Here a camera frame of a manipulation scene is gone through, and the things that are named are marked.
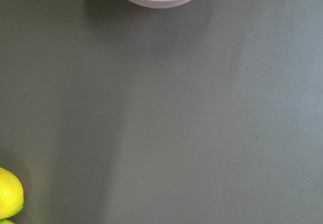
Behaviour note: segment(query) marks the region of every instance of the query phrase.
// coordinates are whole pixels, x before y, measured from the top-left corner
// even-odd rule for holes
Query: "yellow fruit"
[[[0,167],[0,219],[17,214],[24,204],[24,190],[18,178]]]
[[[0,224],[14,224],[12,221],[9,221],[7,219],[0,220]]]

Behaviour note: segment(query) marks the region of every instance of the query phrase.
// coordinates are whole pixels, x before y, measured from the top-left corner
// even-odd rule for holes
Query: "gray table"
[[[0,0],[16,224],[323,223],[323,0]]]

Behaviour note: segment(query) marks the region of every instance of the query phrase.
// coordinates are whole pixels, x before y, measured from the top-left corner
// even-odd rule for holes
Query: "yellow lemon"
[[[9,221],[7,219],[0,220],[0,224],[14,224],[12,221]]]
[[[17,214],[24,204],[24,190],[18,178],[0,167],[0,219]]]

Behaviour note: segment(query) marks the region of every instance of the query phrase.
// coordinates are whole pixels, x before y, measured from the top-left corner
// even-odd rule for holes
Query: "gray surface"
[[[323,223],[323,0],[0,0],[17,224]]]

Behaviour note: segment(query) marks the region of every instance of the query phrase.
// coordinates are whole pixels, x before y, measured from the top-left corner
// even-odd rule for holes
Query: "lemon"
[[[0,220],[0,224],[14,224],[12,221],[9,221],[7,219]]]
[[[0,219],[17,214],[24,204],[24,190],[18,178],[0,167]]]

